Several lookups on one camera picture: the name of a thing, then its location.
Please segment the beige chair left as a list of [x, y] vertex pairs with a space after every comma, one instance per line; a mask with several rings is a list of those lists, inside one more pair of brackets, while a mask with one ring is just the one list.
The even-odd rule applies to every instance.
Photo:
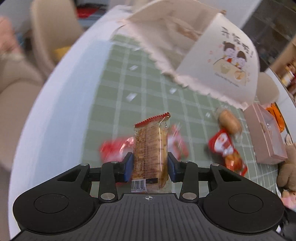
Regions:
[[32, 47], [37, 66], [49, 77], [59, 60], [54, 51], [72, 46], [84, 33], [73, 1], [32, 1]]

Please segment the long biscuit pack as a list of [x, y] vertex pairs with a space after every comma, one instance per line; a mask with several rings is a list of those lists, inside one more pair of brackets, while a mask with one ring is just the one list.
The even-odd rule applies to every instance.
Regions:
[[163, 113], [134, 125], [132, 193], [157, 193], [165, 188], [170, 117], [170, 113]]

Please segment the brown teddy bear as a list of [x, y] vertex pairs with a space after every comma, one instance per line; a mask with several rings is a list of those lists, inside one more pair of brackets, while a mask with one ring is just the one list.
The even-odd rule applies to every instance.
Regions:
[[285, 145], [287, 153], [287, 159], [280, 163], [277, 176], [277, 185], [280, 188], [284, 188], [295, 192], [296, 189], [296, 153], [295, 143], [292, 145]]

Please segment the beige chair right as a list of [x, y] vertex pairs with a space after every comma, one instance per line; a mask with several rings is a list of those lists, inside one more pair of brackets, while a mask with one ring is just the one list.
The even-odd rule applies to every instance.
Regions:
[[256, 96], [262, 106], [276, 102], [280, 96], [277, 85], [265, 72], [258, 74]]

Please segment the large red roast duck packet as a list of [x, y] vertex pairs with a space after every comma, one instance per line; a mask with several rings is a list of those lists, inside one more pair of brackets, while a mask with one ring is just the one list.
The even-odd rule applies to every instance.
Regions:
[[224, 128], [217, 132], [208, 141], [208, 147], [214, 154], [219, 154], [224, 159], [224, 166], [241, 175], [247, 173], [247, 165], [243, 162], [240, 153], [236, 150], [227, 130]]

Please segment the orange package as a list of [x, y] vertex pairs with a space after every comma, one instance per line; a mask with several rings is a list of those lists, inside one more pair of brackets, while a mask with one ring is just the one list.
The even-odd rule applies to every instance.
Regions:
[[278, 129], [282, 133], [285, 130], [285, 120], [276, 103], [272, 103], [270, 107], [266, 108], [266, 110], [274, 117], [277, 123]]

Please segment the white mesh food cover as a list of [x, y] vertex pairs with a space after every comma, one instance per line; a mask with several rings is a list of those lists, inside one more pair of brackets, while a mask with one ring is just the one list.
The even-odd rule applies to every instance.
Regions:
[[179, 85], [236, 108], [253, 104], [258, 54], [222, 11], [199, 1], [151, 1], [133, 7], [122, 24]]

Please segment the beige chair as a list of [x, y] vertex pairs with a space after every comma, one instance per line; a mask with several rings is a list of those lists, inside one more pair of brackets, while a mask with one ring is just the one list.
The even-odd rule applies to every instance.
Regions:
[[262, 106], [276, 102], [280, 96], [277, 85], [265, 72], [258, 74], [256, 96]]
[[73, 1], [32, 1], [32, 47], [37, 66], [49, 77], [59, 60], [54, 51], [72, 46], [84, 33]]

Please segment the green grid table mat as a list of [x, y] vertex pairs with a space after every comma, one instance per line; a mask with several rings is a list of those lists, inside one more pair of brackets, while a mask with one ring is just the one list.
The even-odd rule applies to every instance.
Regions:
[[208, 150], [208, 140], [219, 131], [216, 109], [226, 108], [239, 119], [242, 134], [233, 143], [247, 165], [246, 178], [278, 192], [276, 165], [256, 162], [243, 112], [217, 99], [174, 83], [163, 75], [137, 41], [124, 35], [111, 39], [111, 50], [90, 108], [82, 162], [102, 165], [103, 142], [131, 137], [134, 125], [151, 116], [170, 113], [168, 125], [177, 125], [189, 151], [188, 160], [208, 167], [217, 158]]

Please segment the clear bread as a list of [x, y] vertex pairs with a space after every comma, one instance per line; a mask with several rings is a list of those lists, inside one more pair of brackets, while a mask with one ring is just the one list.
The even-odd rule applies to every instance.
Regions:
[[237, 141], [241, 140], [242, 125], [232, 111], [219, 107], [215, 110], [214, 115], [221, 128], [224, 128]]

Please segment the pink cardboard box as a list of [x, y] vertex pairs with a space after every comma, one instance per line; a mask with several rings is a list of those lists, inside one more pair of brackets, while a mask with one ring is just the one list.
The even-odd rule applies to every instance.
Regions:
[[285, 161], [287, 153], [275, 118], [257, 103], [243, 113], [257, 163], [275, 165]]

